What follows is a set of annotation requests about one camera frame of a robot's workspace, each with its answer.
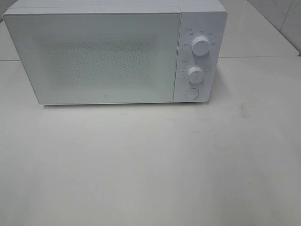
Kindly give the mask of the white microwave oven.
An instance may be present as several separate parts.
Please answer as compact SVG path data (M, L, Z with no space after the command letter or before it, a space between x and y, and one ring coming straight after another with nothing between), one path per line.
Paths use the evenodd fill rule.
M228 17L227 11L218 0L19 0L7 9L3 19L5 21L6 15L167 13L180 14L174 96L170 103L206 102L210 98ZM210 38L211 46L206 55L196 56L191 50L191 41L201 34ZM198 84L188 81L187 71L194 66L205 72L203 81ZM185 97L185 91L190 88L199 91L197 99Z

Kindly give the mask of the upper white power knob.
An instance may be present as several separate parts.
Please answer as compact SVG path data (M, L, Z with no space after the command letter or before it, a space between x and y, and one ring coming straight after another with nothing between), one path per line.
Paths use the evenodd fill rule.
M210 38L204 34L196 36L191 41L191 50L198 57L206 55L210 50L210 46Z

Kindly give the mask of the round white door button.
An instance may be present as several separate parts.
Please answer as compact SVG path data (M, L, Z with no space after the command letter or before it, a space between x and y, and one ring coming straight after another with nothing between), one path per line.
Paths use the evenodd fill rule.
M199 96L199 91L196 88L190 88L185 91L185 97L187 99L197 99Z

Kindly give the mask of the white microwave door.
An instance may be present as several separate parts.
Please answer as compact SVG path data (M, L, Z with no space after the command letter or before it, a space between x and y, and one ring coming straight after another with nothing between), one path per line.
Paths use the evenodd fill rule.
M6 15L40 104L172 102L180 14Z

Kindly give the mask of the white timer knob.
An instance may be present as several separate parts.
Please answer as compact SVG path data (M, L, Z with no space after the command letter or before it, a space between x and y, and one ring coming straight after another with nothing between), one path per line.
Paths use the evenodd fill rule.
M187 71L187 76L189 83L198 84L203 81L205 77L205 72L202 68L194 66Z

